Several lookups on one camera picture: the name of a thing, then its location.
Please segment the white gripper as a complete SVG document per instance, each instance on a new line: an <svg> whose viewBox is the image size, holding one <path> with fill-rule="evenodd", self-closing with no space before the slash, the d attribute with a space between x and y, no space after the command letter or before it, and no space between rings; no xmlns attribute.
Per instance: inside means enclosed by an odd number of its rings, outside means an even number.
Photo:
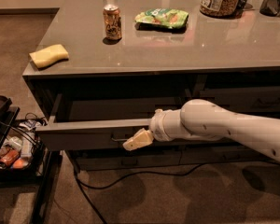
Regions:
<svg viewBox="0 0 280 224"><path fill-rule="evenodd" d="M157 109L149 123L149 130L140 129L123 143L123 147L128 151L136 150L151 145L154 138L158 141L190 140L192 133L182 124L180 110Z"/></svg>

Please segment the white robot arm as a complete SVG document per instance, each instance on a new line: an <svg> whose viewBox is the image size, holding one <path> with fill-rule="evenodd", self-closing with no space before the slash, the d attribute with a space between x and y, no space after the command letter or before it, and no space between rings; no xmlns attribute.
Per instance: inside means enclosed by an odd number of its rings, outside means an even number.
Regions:
<svg viewBox="0 0 280 224"><path fill-rule="evenodd" d="M147 129L123 143L129 151L155 140L219 140L229 138L280 162L280 119L231 112L202 99L186 102L177 110L155 111Z"/></svg>

